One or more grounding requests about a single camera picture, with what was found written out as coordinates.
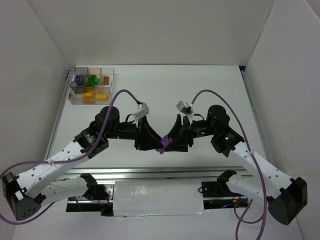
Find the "purple brown green lego stack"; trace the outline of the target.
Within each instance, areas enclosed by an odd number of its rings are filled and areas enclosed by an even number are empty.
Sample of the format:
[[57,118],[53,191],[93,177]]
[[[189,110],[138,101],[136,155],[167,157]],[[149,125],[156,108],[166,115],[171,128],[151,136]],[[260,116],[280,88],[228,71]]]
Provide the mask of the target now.
[[168,137],[168,135],[165,135],[161,140],[160,143],[162,144],[162,147],[157,148],[156,151],[159,153],[164,153],[167,146],[172,142],[172,139]]

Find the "yellow rectangular lego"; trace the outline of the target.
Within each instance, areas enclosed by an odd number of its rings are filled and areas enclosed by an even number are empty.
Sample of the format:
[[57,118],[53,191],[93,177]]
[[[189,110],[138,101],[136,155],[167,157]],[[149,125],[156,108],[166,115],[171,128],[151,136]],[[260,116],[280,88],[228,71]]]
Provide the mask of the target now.
[[108,94],[104,94],[104,93],[96,94],[96,99],[99,101],[104,101],[104,100],[107,100],[108,98],[109,98]]

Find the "yellow orange rounded lego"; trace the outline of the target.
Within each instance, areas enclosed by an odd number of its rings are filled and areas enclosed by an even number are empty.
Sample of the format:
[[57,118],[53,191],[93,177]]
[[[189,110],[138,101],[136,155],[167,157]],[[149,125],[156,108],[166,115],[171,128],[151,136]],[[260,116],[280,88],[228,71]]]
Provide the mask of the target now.
[[84,92],[82,94],[82,102],[86,104],[93,103],[95,99],[95,94],[93,92]]

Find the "green lego top piece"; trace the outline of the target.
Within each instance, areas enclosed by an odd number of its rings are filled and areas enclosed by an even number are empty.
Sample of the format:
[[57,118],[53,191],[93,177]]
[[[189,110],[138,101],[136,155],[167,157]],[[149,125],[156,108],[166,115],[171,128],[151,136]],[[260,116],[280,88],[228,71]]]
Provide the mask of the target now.
[[94,83],[95,83],[96,85],[98,85],[99,82],[100,82],[100,79],[99,79],[98,77],[96,77]]

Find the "green sloped lego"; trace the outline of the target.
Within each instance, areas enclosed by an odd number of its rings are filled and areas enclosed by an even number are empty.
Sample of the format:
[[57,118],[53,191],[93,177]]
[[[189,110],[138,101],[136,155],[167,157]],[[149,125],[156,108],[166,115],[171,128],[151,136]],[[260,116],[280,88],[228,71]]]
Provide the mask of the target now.
[[90,76],[90,79],[89,79],[89,80],[90,80],[91,82],[95,82],[96,79],[97,79],[97,76],[96,76],[95,74],[93,74],[93,75]]

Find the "purple flower lego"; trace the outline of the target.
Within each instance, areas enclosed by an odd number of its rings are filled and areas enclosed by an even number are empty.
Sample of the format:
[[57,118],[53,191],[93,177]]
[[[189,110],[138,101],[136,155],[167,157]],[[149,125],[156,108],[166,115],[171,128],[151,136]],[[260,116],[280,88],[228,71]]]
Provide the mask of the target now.
[[77,74],[77,75],[75,76],[75,83],[76,83],[77,85],[82,85],[83,82],[84,82],[84,77],[83,77],[83,75],[82,75],[82,74]]

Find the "green square lego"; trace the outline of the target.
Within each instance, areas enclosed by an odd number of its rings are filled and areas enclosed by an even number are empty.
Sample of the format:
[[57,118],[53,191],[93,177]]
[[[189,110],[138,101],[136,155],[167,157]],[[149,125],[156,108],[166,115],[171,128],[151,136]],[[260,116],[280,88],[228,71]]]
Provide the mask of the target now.
[[87,85],[88,88],[95,88],[96,87],[96,84],[94,81],[90,81]]

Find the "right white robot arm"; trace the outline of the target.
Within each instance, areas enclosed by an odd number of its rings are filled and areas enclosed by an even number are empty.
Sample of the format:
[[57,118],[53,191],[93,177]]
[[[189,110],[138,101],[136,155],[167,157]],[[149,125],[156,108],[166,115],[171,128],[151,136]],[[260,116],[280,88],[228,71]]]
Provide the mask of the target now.
[[185,116],[177,115],[173,128],[165,136],[165,152],[187,152],[194,139],[211,136],[210,143],[217,153],[235,161],[258,179],[258,182],[242,180],[238,173],[227,170],[218,180],[231,192],[267,202],[271,216],[283,225],[289,225],[307,205],[306,181],[301,177],[292,178],[249,149],[244,135],[229,126],[230,117],[223,106],[210,106],[206,119],[198,121],[192,121],[191,105],[179,101],[176,107]]

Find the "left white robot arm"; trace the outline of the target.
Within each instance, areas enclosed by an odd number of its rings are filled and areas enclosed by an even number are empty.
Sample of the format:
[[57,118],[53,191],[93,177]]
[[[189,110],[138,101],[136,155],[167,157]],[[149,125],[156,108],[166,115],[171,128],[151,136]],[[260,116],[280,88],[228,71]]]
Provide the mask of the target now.
[[133,140],[140,151],[162,150],[162,138],[150,127],[145,113],[138,113],[137,123],[121,122],[114,106],[104,107],[86,129],[82,130],[61,151],[39,165],[14,174],[1,175],[2,189],[16,224],[34,219],[41,207],[69,197],[88,200],[108,199],[109,193],[90,173],[60,180],[60,176],[85,163],[109,147],[109,139]]

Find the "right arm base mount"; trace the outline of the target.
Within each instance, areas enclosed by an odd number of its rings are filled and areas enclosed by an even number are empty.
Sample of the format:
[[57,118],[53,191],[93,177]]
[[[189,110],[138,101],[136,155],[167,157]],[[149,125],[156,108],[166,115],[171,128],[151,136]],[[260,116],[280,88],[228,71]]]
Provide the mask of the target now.
[[230,191],[227,183],[236,174],[234,170],[226,170],[215,181],[203,181],[198,192],[203,197],[205,210],[246,208],[248,200],[245,196]]

